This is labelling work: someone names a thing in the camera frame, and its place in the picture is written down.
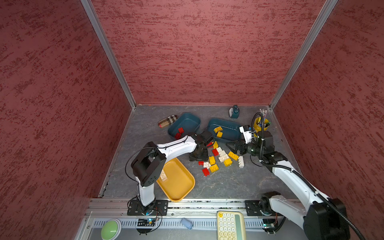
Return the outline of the red lego bottom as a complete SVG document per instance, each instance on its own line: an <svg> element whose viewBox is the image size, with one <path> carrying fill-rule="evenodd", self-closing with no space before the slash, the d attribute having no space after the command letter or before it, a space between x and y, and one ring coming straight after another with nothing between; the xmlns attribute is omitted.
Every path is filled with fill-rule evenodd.
<svg viewBox="0 0 384 240"><path fill-rule="evenodd" d="M202 172L203 172L203 174L204 174L205 177L207 177L207 176L210 175L210 171L209 171L209 169L207 169L207 168L203 168Z"/></svg>

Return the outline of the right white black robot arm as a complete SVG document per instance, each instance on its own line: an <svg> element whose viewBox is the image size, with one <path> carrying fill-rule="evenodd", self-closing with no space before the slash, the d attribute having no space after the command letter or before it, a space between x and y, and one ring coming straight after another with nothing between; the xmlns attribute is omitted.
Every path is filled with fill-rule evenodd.
<svg viewBox="0 0 384 240"><path fill-rule="evenodd" d="M282 215L301 227L309 240L348 240L350 222L345 205L339 199L330 199L305 179L275 150L270 132L254 135L243 131L243 140L227 142L226 146L238 156L259 157L260 165L282 180L300 201L297 205L276 191L262 195L256 209L264 216Z"/></svg>

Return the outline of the white lego long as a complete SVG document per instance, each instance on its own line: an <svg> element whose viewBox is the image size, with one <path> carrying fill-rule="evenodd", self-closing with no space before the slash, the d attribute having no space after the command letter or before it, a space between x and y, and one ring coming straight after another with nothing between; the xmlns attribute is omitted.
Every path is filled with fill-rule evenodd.
<svg viewBox="0 0 384 240"><path fill-rule="evenodd" d="M163 182L166 181L166 180L168 179L168 177L167 177L167 175L166 175L166 173L165 173L164 170L161 171L160 179L161 179L161 181L163 181Z"/></svg>

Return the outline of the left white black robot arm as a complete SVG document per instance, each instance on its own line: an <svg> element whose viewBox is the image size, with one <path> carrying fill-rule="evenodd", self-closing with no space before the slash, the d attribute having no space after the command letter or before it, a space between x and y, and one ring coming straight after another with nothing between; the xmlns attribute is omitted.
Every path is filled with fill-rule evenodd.
<svg viewBox="0 0 384 240"><path fill-rule="evenodd" d="M208 145L212 141L212 133L204 131L166 144L148 142L134 154L136 158L131 163L131 168L139 185L138 198L141 205L147 207L155 201L154 184L167 162L184 154L189 154L190 161L207 161Z"/></svg>

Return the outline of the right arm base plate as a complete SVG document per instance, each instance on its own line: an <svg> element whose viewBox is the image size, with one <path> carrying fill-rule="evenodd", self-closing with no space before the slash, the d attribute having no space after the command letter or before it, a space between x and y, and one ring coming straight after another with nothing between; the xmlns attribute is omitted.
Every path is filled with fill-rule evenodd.
<svg viewBox="0 0 384 240"><path fill-rule="evenodd" d="M275 216L276 212L272 210L268 200L245 200L245 209L247 216Z"/></svg>

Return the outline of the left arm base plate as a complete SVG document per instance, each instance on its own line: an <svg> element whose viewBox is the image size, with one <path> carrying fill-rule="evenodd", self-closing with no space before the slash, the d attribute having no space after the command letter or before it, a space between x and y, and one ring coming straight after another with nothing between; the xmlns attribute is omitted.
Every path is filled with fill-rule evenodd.
<svg viewBox="0 0 384 240"><path fill-rule="evenodd" d="M169 201L154 200L148 206L144 207L140 200L132 199L127 204L128 216L166 216Z"/></svg>

